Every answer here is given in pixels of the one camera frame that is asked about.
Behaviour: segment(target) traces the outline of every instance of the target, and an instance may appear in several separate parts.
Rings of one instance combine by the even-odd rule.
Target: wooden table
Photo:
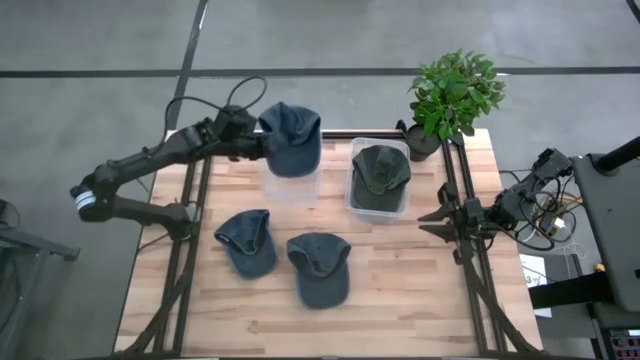
[[[466,144],[477,196],[488,206],[502,189],[489,134],[476,130]],[[411,163],[407,216],[391,225],[370,225],[344,207],[350,152],[349,140],[324,142],[320,195],[313,207],[291,206],[263,194],[264,161],[214,159],[183,356],[477,355],[462,268],[452,258],[454,245],[420,231],[416,221],[439,207],[436,191],[446,181],[442,154]],[[158,172],[153,203],[180,197],[185,169],[176,165]],[[459,172],[457,178],[461,186]],[[247,281],[234,273],[213,232],[234,214],[259,208],[271,212],[280,262],[273,273]],[[351,293],[343,305],[329,310],[312,311],[300,303],[285,254],[287,240],[312,231],[332,232],[353,246]],[[159,226],[145,229],[141,244],[162,233]],[[117,350],[130,345],[158,309],[169,253],[170,241],[163,240],[138,255]],[[489,258],[498,301],[525,338],[541,348],[516,244],[496,237]],[[493,344],[486,309],[483,315]],[[167,346],[172,331],[170,326]]]

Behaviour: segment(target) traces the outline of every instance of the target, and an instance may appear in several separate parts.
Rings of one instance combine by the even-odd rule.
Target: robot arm
[[[121,160],[98,166],[70,193],[83,221],[104,222],[113,217],[136,220],[143,225],[159,223],[174,240],[191,235],[191,219],[181,204],[161,207],[123,199],[116,192],[129,181],[172,164],[187,164],[210,156],[256,160],[271,149],[267,135],[255,134],[256,119],[237,106],[226,106],[215,121],[204,120],[181,129],[166,142],[143,148]]]

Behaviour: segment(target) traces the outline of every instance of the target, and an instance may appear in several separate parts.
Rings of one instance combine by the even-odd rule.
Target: wire
[[[160,240],[162,240],[162,239],[166,238],[167,236],[169,236],[169,233],[166,233],[166,234],[164,234],[164,235],[162,235],[162,236],[159,236],[159,237],[157,237],[157,238],[155,238],[155,239],[153,239],[153,240],[149,241],[148,243],[146,243],[146,244],[144,244],[144,245],[140,246],[140,247],[138,248],[137,253],[139,254],[139,253],[140,253],[140,251],[142,251],[142,249],[144,249],[144,248],[146,248],[146,247],[148,247],[148,246],[151,246],[151,245],[153,245],[153,244],[157,243],[158,241],[160,241]]]
[[[142,186],[144,191],[146,191],[147,194],[148,194],[149,193],[149,188],[142,182],[142,180],[140,180],[140,178],[137,178],[136,181],[138,182],[138,184],[140,184],[140,186]]]
[[[246,84],[247,82],[251,81],[251,80],[261,80],[262,83],[264,84],[262,91],[260,92],[260,95],[258,95],[258,97],[253,100],[252,102],[250,102],[248,105],[245,105],[237,110],[234,111],[228,111],[227,109],[221,107],[220,105],[216,105],[212,102],[197,98],[197,97],[193,97],[193,96],[178,96],[175,97],[173,99],[171,99],[171,101],[169,101],[169,103],[167,103],[167,106],[164,109],[164,130],[162,131],[162,138],[160,139],[160,142],[158,143],[158,145],[155,147],[155,149],[153,151],[149,151],[149,148],[144,147],[142,148],[142,151],[147,153],[147,156],[153,156],[156,153],[158,153],[158,151],[160,151],[162,149],[162,147],[165,144],[165,140],[167,138],[167,134],[169,133],[169,113],[171,112],[171,107],[176,104],[177,102],[183,101],[183,100],[191,100],[191,101],[196,101],[199,102],[201,104],[205,104],[207,106],[210,106],[218,111],[222,111],[224,113],[227,113],[229,115],[234,115],[236,112],[240,112],[240,111],[244,111],[249,109],[250,107],[252,107],[253,105],[255,105],[258,101],[260,101],[262,99],[262,97],[264,96],[264,94],[267,92],[267,80],[265,78],[263,78],[262,76],[251,76],[248,77],[242,81],[240,81],[238,84],[236,84],[236,86],[234,86],[234,88],[231,90],[231,93],[229,93],[229,97],[227,98],[227,106],[230,105],[231,103],[231,98],[233,97],[233,95],[235,94],[235,92],[244,84]]]
[[[21,287],[20,277],[18,276],[18,265],[16,264],[15,258],[10,256],[9,259],[11,261],[11,265],[13,266],[13,278],[14,278],[14,284],[16,288],[16,301],[13,302],[13,305],[11,305],[11,310],[7,313],[7,317],[2,322],[2,325],[0,325],[0,334],[4,332],[5,328],[9,324],[9,320],[11,320],[11,318],[13,317],[13,313],[16,311],[16,308],[18,307],[18,303],[22,298],[22,290],[20,289]]]
[[[506,230],[506,229],[504,229],[503,227],[498,226],[498,228],[499,228],[499,229],[500,229],[500,231],[502,231],[505,235],[507,235],[511,240],[513,240],[513,241],[517,242],[518,244],[520,244],[520,245],[522,245],[522,246],[524,246],[524,247],[526,247],[526,248],[529,248],[529,249],[531,249],[531,250],[537,250],[537,251],[549,251],[549,250],[553,249],[553,248],[556,246],[556,244],[555,244],[553,241],[549,240],[548,238],[547,238],[547,240],[549,240],[549,246],[547,246],[547,247],[538,247],[538,246],[529,245],[529,244],[527,244],[526,242],[524,242],[524,241],[522,241],[522,240],[519,240],[518,238],[516,238],[516,237],[514,237],[513,235],[511,235],[511,234],[509,233],[509,231],[507,231],[507,230]]]
[[[529,236],[527,236],[527,238],[526,238],[526,239],[521,240],[521,241],[522,241],[522,242],[527,242],[527,241],[531,240],[531,239],[533,238],[533,235],[535,235],[535,234],[536,234],[536,231],[535,231],[535,229],[534,229],[534,230],[531,232],[531,234],[529,234]]]
[[[189,205],[189,204],[197,204],[197,202],[196,202],[196,201],[191,200],[191,201],[188,201],[188,202],[187,202],[187,205]],[[195,220],[196,220],[196,216],[197,216],[197,213],[193,215],[193,218],[191,219],[191,222],[193,222],[193,221],[195,221]],[[162,239],[166,238],[167,236],[169,236],[169,232],[167,232],[167,233],[165,233],[164,235],[159,236],[159,237],[157,237],[157,238],[155,238],[155,239],[153,239],[153,240],[149,241],[148,243],[146,243],[146,244],[144,244],[144,245],[140,246],[140,247],[138,248],[138,250],[136,251],[136,255],[137,255],[137,254],[139,254],[139,253],[140,253],[140,251],[142,251],[142,249],[144,249],[144,248],[146,248],[146,247],[148,247],[148,246],[151,246],[151,245],[153,245],[153,244],[157,243],[158,241],[160,241],[160,240],[162,240]]]
[[[562,187],[562,195],[560,195],[560,203],[562,203],[562,200],[564,200],[564,194],[565,194],[565,193],[566,193],[566,191],[567,191],[567,185],[569,185],[569,182],[571,182],[571,180],[573,180],[573,178],[574,178],[574,175],[571,175],[571,176],[567,179],[567,181],[565,181],[564,186]]]
[[[498,170],[498,173],[500,174],[509,174],[511,176],[513,176],[517,182],[520,182],[520,178],[518,177],[518,175],[516,175],[515,170]]]
[[[248,83],[251,80],[260,80],[260,81],[262,81],[262,84],[263,84],[262,92],[260,93],[260,95],[258,95],[258,97],[255,100],[253,100],[248,105],[245,105],[244,107],[240,108],[237,111],[247,110],[248,108],[252,107],[253,105],[255,105],[258,101],[260,101],[262,99],[264,94],[267,92],[267,79],[263,78],[262,76],[251,76],[251,77],[248,77],[248,78],[240,81],[236,86],[233,87],[233,89],[229,93],[229,96],[227,97],[227,105],[226,106],[231,105],[231,99],[233,98],[233,95],[236,93],[236,90],[238,90],[242,85]]]

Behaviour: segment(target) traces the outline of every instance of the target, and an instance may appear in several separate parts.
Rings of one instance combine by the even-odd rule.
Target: plastic container
[[[407,146],[406,143],[397,140],[382,140],[372,138],[355,138],[351,141],[351,160],[353,160],[353,158],[356,157],[356,155],[358,155],[358,153],[360,153],[362,149],[374,145],[386,145],[394,147],[402,151],[404,156],[407,158],[407,162],[409,161],[409,146]],[[351,183],[353,181],[353,171],[353,162],[349,161],[349,170],[347,171],[347,181],[344,196],[344,206],[349,209],[349,211],[351,211],[359,219],[372,224],[390,223],[406,215],[407,211],[409,210],[409,185],[411,181],[409,181],[404,186],[402,200],[400,201],[400,207],[398,207],[397,212],[359,209],[351,205]]]
[[[283,178],[274,175],[265,161],[264,193],[276,200],[293,205],[313,206],[320,193],[320,165],[309,175]]]

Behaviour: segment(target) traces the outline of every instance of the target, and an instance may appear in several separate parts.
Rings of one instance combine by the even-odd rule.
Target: concrete floor
[[[0,71],[179,69],[196,7],[0,0]],[[640,24],[623,0],[210,0],[202,25],[199,69],[412,67],[459,47],[504,67],[640,65]],[[186,93],[223,102],[236,81],[191,79]],[[584,154],[640,133],[640,75],[505,81],[503,109],[477,123],[491,130],[502,169],[527,168],[546,147]],[[282,100],[315,109],[325,128],[389,128],[410,118],[409,85],[392,76],[270,78],[252,112]],[[76,263],[49,263],[21,359],[110,352],[140,226],[82,223],[68,191],[106,159],[155,144],[175,87],[174,78],[0,78],[0,197],[19,208],[29,231],[82,248]],[[255,90],[243,89],[237,102]],[[206,115],[215,113],[185,104],[178,126]],[[135,183],[121,194],[148,197]],[[598,254],[579,217],[588,270]]]

